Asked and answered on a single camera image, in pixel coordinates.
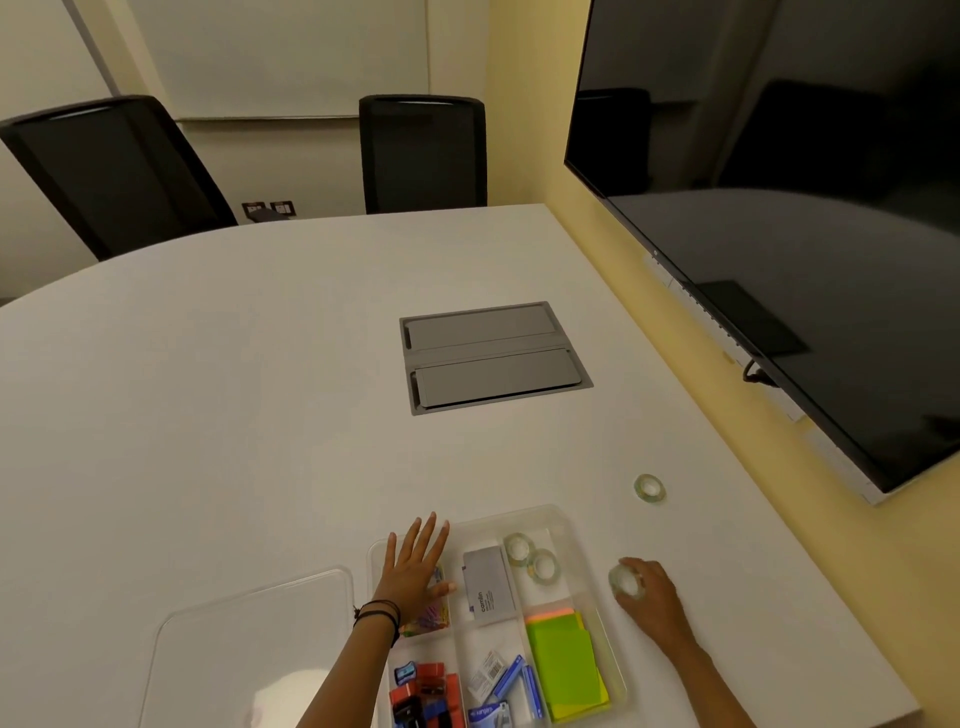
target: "black wristband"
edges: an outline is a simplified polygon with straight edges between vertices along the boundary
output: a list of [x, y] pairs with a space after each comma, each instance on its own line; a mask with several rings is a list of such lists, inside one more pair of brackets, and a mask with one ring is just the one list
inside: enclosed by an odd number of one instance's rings
[[387, 619], [389, 619], [389, 620], [390, 620], [390, 623], [394, 626], [394, 639], [393, 639], [393, 641], [390, 643], [390, 647], [393, 647], [393, 646], [396, 644], [396, 641], [400, 639], [400, 622], [399, 622], [399, 620], [398, 620], [396, 617], [394, 617], [390, 612], [387, 612], [386, 610], [383, 610], [383, 609], [371, 609], [371, 610], [369, 610], [369, 612], [364, 612], [363, 614], [360, 614], [360, 609], [355, 609], [355, 610], [354, 610], [354, 613], [355, 613], [355, 615], [356, 615], [356, 619], [353, 620], [353, 626], [356, 627], [357, 622], [360, 621], [361, 619], [363, 619], [364, 617], [372, 617], [373, 615], [383, 615], [384, 617], [386, 617]]
[[[397, 620], [397, 621], [400, 621], [400, 619], [402, 618], [402, 614], [400, 613], [400, 608], [396, 605], [396, 602], [395, 602], [395, 601], [391, 601], [390, 599], [371, 599], [370, 601], [368, 601], [368, 602], [367, 602], [366, 604], [364, 604], [363, 606], [364, 606], [364, 607], [369, 607], [371, 604], [387, 604], [388, 606], [393, 607], [394, 610], [396, 611], [396, 620]], [[357, 618], [357, 615], [360, 614], [360, 609], [357, 609], [357, 608], [354, 607], [354, 609], [353, 609], [353, 618], [354, 618], [354, 619], [356, 619], [356, 618]]]

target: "flat screen tv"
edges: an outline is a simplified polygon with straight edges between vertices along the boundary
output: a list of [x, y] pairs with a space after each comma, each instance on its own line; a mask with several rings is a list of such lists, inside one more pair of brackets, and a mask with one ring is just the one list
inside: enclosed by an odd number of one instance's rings
[[883, 494], [960, 449], [960, 2], [593, 0], [565, 162]]

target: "clear tape roll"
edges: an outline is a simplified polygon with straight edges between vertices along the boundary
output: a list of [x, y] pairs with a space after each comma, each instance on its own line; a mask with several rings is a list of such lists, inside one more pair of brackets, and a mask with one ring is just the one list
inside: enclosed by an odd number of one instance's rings
[[666, 498], [666, 488], [655, 475], [644, 473], [634, 481], [634, 492], [648, 503], [659, 503]]
[[[542, 567], [545, 563], [553, 564], [553, 571], [547, 575], [544, 575], [545, 569]], [[560, 578], [560, 562], [557, 561], [557, 557], [553, 555], [553, 551], [548, 551], [546, 548], [538, 548], [530, 554], [530, 558], [527, 560], [527, 576], [534, 580], [535, 583], [540, 584], [542, 587], [548, 587], [551, 584], [556, 584], [557, 580]]]
[[530, 555], [537, 549], [533, 540], [525, 533], [512, 533], [503, 540], [504, 550], [507, 551], [507, 561], [512, 567], [525, 567]]
[[613, 589], [615, 595], [623, 594], [640, 601], [647, 594], [647, 591], [643, 588], [640, 575], [623, 564], [617, 564], [610, 569], [607, 579], [610, 581], [610, 588]]

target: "green sticky note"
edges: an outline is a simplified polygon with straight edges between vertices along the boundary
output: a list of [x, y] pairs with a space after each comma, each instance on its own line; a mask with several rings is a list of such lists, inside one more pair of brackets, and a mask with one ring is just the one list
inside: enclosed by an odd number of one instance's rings
[[584, 625], [578, 619], [578, 617], [579, 615], [577, 614], [564, 615], [563, 617], [554, 617], [552, 619], [544, 619], [543, 621], [537, 621], [533, 624], [528, 624], [527, 637], [530, 638], [530, 646], [536, 650], [537, 640], [540, 638], [540, 634], [547, 630], [582, 630]]
[[600, 702], [600, 675], [587, 630], [537, 630], [534, 658], [543, 697], [548, 704], [595, 705]]

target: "white table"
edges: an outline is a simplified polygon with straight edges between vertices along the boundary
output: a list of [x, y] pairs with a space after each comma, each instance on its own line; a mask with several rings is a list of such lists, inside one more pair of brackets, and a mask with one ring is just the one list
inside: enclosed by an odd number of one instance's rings
[[[592, 389], [411, 416], [401, 316], [534, 301]], [[165, 243], [5, 306], [0, 341], [5, 725], [135, 726], [172, 611], [331, 565], [359, 603], [391, 528], [544, 503], [575, 522], [601, 589], [621, 555], [664, 563], [758, 725], [917, 708], [543, 206]], [[643, 472], [666, 501], [635, 497]], [[695, 725], [604, 599], [647, 724]]]

